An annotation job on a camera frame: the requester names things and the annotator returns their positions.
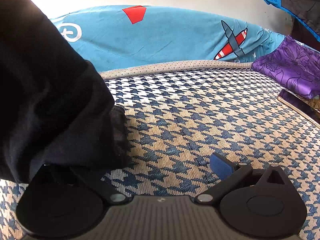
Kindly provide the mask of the black garment with white stripes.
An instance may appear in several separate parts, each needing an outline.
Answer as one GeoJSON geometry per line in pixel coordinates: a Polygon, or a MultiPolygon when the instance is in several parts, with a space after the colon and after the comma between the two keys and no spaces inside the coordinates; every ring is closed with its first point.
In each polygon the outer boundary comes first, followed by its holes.
{"type": "Polygon", "coordinates": [[[31,0],[1,0],[1,178],[44,164],[103,176],[127,165],[125,112],[31,0]]]}

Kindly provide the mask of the smartphone with gold edge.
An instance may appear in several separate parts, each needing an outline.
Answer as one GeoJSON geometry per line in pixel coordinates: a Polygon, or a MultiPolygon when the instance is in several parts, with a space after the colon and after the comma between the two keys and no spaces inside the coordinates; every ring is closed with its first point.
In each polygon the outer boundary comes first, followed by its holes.
{"type": "Polygon", "coordinates": [[[296,97],[287,90],[282,89],[278,94],[277,99],[313,124],[319,126],[319,112],[317,112],[307,103],[303,102],[300,98],[296,97]]]}

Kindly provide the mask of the houndstooth blue beige mattress cover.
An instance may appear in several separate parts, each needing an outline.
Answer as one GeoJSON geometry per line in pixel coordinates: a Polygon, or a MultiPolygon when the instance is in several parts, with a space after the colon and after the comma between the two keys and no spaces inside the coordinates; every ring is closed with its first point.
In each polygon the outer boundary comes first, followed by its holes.
{"type": "Polygon", "coordinates": [[[103,181],[127,195],[195,196],[218,182],[212,153],[255,168],[278,164],[306,204],[300,236],[319,239],[319,126],[280,102],[281,86],[258,72],[207,61],[161,68],[169,71],[105,75],[125,108],[131,163],[103,181]]]}

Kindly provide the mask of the purple floral cloth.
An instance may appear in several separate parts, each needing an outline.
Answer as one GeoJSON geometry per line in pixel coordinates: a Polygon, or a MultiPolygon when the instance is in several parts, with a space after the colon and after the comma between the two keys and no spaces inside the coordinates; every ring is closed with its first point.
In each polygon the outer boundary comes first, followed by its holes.
{"type": "Polygon", "coordinates": [[[252,69],[306,99],[319,97],[319,52],[286,36],[279,47],[252,64],[252,69]]]}

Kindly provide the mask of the blue airplane print pillow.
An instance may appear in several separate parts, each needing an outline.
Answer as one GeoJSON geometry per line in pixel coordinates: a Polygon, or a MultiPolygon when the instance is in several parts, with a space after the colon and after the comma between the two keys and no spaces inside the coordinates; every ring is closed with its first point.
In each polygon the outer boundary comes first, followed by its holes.
{"type": "Polygon", "coordinates": [[[55,18],[53,24],[99,72],[187,60],[252,62],[284,39],[226,16],[142,5],[84,9],[55,18]]]}

